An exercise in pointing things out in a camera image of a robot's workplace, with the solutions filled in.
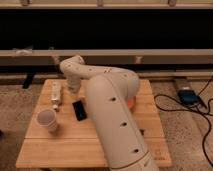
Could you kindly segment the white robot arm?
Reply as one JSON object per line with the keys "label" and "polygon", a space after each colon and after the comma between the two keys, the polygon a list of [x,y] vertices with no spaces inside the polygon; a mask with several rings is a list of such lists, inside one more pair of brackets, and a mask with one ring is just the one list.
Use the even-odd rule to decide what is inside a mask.
{"label": "white robot arm", "polygon": [[128,69],[86,65],[79,55],[63,60],[60,70],[73,93],[87,79],[86,107],[110,171],[159,171],[127,105],[139,90],[138,75]]}

